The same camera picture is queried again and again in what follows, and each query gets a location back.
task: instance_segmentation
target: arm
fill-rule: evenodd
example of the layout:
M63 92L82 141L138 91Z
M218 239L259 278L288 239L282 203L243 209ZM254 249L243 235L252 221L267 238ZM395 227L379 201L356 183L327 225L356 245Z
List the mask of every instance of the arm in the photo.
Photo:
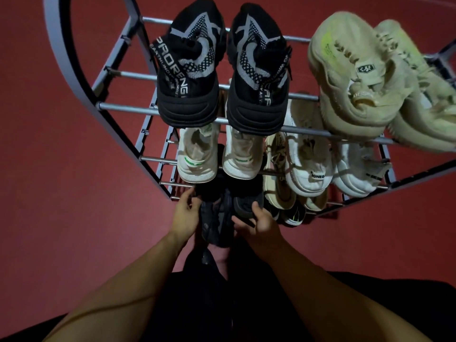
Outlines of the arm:
M274 271L296 312L318 341L429 341L404 319L339 282L297 252L254 202L255 228L233 217L254 252Z
M171 230L157 245L91 293L44 339L46 342L138 341L174 263L198 224L201 201L182 194Z

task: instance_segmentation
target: metal frame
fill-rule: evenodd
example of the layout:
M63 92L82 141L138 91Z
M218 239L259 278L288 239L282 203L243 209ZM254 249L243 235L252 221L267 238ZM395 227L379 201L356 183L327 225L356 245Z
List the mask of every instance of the metal frame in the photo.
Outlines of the metal frame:
M140 166L140 168L152 179L152 182L159 188L165 196L170 199L178 199L173 195L174 187L191 187L190 184L176 183L176 160L166 159L166 154L170 144L179 143L179 134L173 127L168 128L166 139L163 144L163 150L160 157L143 156L144 143L149 135L149 128L152 123L153 116L158 116L157 89L151 98L151 103L148 108L123 106L118 104L106 103L108 89L111 81L115 77L126 77L141 80L157 80L157 68L155 61L149 50L149 39L145 30L144 23L166 24L172 23L171 20L159 19L152 17L144 17L139 11L136 0L124 0L129 18L123 27L123 30L114 45L105 65L101 69L97 79L92 87L89 86L86 77L84 76L79 64L73 36L71 32L70 22L70 4L71 0L44 0L44 11L46 28L51 43L52 51L56 57L60 70L65 77L66 82L70 86L76 97L83 103L89 112L105 127L109 134L117 141L124 151ZM125 56L128 47L131 45L131 39L134 35L139 38L141 50L144 54L149 74L120 71L119 65ZM284 36L288 41L309 43L309 38ZM426 60L435 66L444 79L447 79L456 88L456 76L451 69L448 60L456 52L456 39L445 46L441 51L432 55L425 55ZM220 84L220 89L228 90L229 85ZM290 93L289 98L304 99L308 101L318 102L319 97L302 93ZM133 144L122 131L116 121L113 119L111 111L121 111L127 113L136 113L145 115L143 125L139 132L136 143ZM228 124L226 118L217 118L215 120L219 124ZM342 137L333 135L328 131L316 130L310 128L298 128L292 126L283 126L282 131L289 133L320 135L337 140L347 141ZM399 145L394 140L383 136L371 140L373 143L379 144L380 155L383 159L390 159L388 145ZM157 171L153 171L148 162L158 162ZM172 165L173 170L169 181L162 180L162 169L164 165ZM406 188L412 185L422 183L431 178L439 177L456 171L456 160L449 161L440 166L429 169L411 177L396 180L393 169L390 169L385 175L385 185L380 185L374 192L365 198L349 198L342 195L342 202L328 202L328 207L321 212L314 213L316 216L322 216L327 213L337 211L341 208L356 204L360 201L370 199L379 194L386 194L392 191ZM281 175L281 173L261 171L263 175Z

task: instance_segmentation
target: person's left hand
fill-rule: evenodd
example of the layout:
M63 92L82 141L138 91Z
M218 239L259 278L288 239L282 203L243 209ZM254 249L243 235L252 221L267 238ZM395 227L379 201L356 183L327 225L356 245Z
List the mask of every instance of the person's left hand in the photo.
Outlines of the person's left hand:
M170 231L184 243L187 242L195 233L199 223L199 208L201 206L201 199L193 197L191 199L191 207L188 205L188 198L194 190L195 188L192 187L180 196L176 209L174 210L174 218Z

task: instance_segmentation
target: sneaker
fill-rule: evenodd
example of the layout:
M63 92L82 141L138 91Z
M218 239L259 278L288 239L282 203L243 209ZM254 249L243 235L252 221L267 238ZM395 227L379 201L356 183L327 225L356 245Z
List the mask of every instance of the sneaker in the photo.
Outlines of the sneaker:
M227 118L237 131L267 136L282 127L290 79L291 47L259 5L243 4L228 34L234 74Z
M297 199L291 209L282 210L280 212L280 217L282 217L282 220L289 226L299 226L305 218L305 207L302 206L299 199Z
M210 183L196 185L202 200L200 221L204 241L218 247L230 247L234 238L233 198L222 171Z
M265 171L285 173L285 133L278 132L266 138L266 166ZM291 209L296 200L294 193L288 186L285 175L263 175L263 191L269 203L280 210Z
M285 125L323 129L315 102L289 100ZM286 133L285 178L290 188L302 196L318 196L331 183L333 166L325 137Z
M197 184L217 175L217 142L220 125L210 123L202 128L181 128L177 150L177 171L186 182Z
M456 147L456 91L428 66L412 39L395 20L376 28L380 42L409 66L413 93L388 129L400 143L434 152Z
M326 204L328 203L328 189L325 189L325 191L316 197L306 197L304 206L307 210L310 211L321 211L326 207Z
M223 17L213 0L197 0L181 11L168 32L151 44L159 66L161 118L176 128L202 127L217 117L215 68L226 50Z
M272 218L274 218L275 221L279 219L280 210L278 208L276 208L274 205L272 205L271 203L269 203L268 199L264 199L263 207L270 212L270 214L272 215Z
M375 191L391 163L375 160L372 146L363 143L333 142L334 177L332 182L346 195L366 197Z
M261 175L251 180L228 179L228 188L233 197L233 206L236 214L241 218L255 218L252 204L258 202L260 208L264 206L263 178Z
M308 59L320 85L326 128L353 138L375 138L411 93L402 59L388 53L374 29L349 12L326 19L311 39Z
M225 104L225 112L231 94ZM263 161L263 138L245 134L226 126L227 142L223 153L223 170L240 180L255 178Z

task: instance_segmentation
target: red floor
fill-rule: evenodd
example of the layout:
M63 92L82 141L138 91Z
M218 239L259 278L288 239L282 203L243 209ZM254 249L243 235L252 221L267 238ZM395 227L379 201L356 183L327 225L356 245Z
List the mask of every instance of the red floor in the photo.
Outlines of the red floor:
M454 0L216 0L227 25L242 2L261 3L284 34L310 37L337 10L372 25L394 18L423 52L454 38ZM173 18L191 0L138 0L144 15ZM62 314L166 233L173 203L81 106L49 46L42 0L0 0L8 33L0 51L0 337ZM90 82L127 18L122 0L73 0L73 33ZM147 25L149 36L164 31ZM292 90L316 92L306 45L294 44ZM136 41L122 69L146 73ZM224 60L220 81L231 69ZM153 84L119 80L110 102L146 106ZM132 139L137 115L116 114ZM166 126L154 120L146 154L158 155ZM390 147L398 177L455 158ZM302 253L328 270L456 285L456 175L348 208L337 220L283 229ZM179 269L191 245L178 260ZM219 262L225 254L217 252Z

